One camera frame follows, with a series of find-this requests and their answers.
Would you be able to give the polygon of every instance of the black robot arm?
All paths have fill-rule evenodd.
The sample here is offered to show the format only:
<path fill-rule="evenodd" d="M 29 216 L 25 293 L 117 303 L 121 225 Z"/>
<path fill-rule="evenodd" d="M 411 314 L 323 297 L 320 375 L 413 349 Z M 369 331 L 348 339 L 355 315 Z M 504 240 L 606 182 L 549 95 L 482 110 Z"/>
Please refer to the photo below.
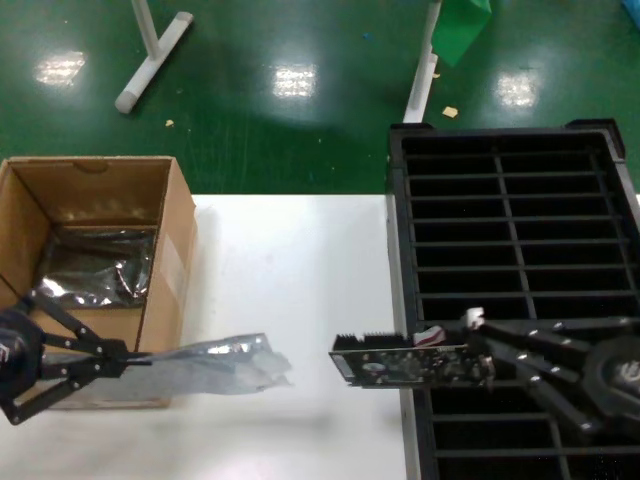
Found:
<path fill-rule="evenodd" d="M 44 332 L 29 318 L 39 308 L 70 331 L 65 337 Z M 45 345 L 85 353 L 65 363 L 43 362 Z M 132 353 L 123 340 L 104 339 L 47 297 L 30 291 L 0 311 L 0 408 L 13 425 L 49 408 L 97 378 L 119 378 L 125 369 L 150 364 L 146 353 Z M 23 402 L 19 398 L 39 380 L 61 379 Z"/>

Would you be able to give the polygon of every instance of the debris on floor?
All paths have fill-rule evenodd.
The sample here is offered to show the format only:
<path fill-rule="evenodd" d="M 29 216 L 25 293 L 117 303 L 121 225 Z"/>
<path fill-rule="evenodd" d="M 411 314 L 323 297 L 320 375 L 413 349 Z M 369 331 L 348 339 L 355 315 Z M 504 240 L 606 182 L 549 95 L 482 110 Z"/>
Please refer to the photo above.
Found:
<path fill-rule="evenodd" d="M 443 111 L 442 114 L 445 117 L 449 117 L 449 118 L 456 118 L 458 116 L 458 109 L 457 108 L 453 108 L 453 107 L 446 107 Z"/>

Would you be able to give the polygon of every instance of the circuit board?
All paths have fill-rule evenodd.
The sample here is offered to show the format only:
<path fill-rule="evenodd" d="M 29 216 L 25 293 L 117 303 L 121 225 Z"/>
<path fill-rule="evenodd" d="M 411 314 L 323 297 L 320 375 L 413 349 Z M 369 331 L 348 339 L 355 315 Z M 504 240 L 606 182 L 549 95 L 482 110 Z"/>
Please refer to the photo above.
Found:
<path fill-rule="evenodd" d="M 357 387 L 481 386 L 490 385 L 494 376 L 491 357 L 472 352 L 466 344 L 384 348 L 385 343 L 408 341 L 388 335 L 339 337 L 330 356 L 344 379 Z"/>

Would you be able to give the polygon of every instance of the silver plastic bag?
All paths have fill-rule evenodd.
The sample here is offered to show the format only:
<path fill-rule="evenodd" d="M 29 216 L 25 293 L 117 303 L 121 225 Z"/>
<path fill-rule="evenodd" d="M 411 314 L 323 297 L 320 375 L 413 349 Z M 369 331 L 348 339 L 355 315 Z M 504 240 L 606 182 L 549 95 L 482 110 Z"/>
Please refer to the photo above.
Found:
<path fill-rule="evenodd" d="M 44 248 L 35 288 L 65 309 L 139 307 L 154 237 L 153 229 L 58 228 Z"/>
<path fill-rule="evenodd" d="M 83 357 L 54 353 L 44 362 Z M 195 343 L 139 360 L 153 363 L 128 367 L 120 378 L 97 379 L 71 399 L 134 401 L 195 393 L 242 395 L 289 385 L 285 374 L 291 370 L 291 364 L 271 349 L 264 334 Z"/>

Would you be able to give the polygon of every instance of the box flap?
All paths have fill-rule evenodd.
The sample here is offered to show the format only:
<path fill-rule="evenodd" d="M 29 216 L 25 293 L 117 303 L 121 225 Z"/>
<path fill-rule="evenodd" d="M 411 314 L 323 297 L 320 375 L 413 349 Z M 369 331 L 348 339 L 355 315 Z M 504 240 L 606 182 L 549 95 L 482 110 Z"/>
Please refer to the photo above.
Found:
<path fill-rule="evenodd" d="M 13 157 L 13 170 L 53 223 L 154 224 L 171 157 Z"/>
<path fill-rule="evenodd" d="M 11 164 L 0 168 L 0 276 L 18 295 L 31 287 L 49 221 Z"/>

